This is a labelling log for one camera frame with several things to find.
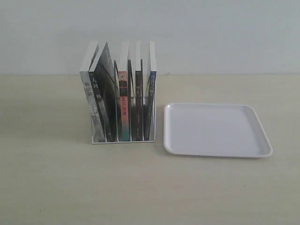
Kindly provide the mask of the red teal spine book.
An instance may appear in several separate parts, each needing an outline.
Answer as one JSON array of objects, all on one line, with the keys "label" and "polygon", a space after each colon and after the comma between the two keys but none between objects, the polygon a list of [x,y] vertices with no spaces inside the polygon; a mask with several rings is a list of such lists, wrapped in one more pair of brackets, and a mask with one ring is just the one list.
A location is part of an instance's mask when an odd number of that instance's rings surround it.
[{"label": "red teal spine book", "polygon": [[128,56],[129,42],[122,43],[120,64],[118,65],[118,79],[120,91],[120,109],[122,123],[122,140],[130,141],[129,112],[128,112]]}]

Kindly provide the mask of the black grey spine book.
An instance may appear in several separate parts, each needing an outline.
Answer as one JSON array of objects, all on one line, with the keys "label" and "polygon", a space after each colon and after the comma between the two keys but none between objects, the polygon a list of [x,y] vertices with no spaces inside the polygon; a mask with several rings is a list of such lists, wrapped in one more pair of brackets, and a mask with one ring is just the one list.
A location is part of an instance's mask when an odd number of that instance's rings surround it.
[{"label": "black grey spine book", "polygon": [[103,42],[99,47],[89,69],[89,75],[106,140],[114,142],[117,138],[115,83],[113,63],[107,42]]}]

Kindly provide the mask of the dark brown spine book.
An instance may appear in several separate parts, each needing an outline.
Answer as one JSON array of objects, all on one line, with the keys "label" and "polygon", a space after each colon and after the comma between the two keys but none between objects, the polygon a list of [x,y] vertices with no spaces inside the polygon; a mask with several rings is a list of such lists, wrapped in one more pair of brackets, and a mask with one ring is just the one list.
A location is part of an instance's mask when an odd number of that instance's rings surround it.
[{"label": "dark brown spine book", "polygon": [[133,120],[133,135],[135,141],[142,140],[141,79],[143,66],[141,59],[141,41],[137,41],[135,55],[135,107]]}]

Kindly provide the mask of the dark blue spine book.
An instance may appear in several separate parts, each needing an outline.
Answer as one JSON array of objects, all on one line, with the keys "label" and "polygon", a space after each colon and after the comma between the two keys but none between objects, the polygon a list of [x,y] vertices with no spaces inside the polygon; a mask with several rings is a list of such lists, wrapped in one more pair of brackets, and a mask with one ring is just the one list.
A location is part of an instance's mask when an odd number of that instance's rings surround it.
[{"label": "dark blue spine book", "polygon": [[155,42],[149,43],[149,58],[145,73],[145,91],[144,91],[144,140],[150,140],[151,121],[153,115],[153,102],[155,98],[155,86],[157,76],[157,64],[155,53]]}]

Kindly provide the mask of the grey marbled white book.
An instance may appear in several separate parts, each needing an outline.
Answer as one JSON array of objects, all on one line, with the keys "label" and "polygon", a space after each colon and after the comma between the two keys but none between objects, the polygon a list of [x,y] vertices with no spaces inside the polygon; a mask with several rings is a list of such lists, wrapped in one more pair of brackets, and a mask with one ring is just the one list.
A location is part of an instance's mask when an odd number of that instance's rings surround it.
[{"label": "grey marbled white book", "polygon": [[92,123],[92,142],[99,143],[105,142],[105,133],[103,131],[102,123],[98,113],[96,100],[89,76],[89,69],[95,59],[96,54],[99,51],[98,41],[92,41],[89,43],[82,64],[80,66],[80,77],[83,84],[83,89],[86,95],[88,106],[90,109],[90,118]]}]

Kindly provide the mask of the white plastic tray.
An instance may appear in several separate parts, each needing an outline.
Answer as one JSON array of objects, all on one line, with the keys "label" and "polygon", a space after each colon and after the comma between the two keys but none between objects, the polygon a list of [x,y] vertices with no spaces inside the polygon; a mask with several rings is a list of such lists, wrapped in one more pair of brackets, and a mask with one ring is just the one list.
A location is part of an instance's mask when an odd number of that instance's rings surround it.
[{"label": "white plastic tray", "polygon": [[267,158],[273,147],[248,105],[169,103],[164,148],[182,156]]}]

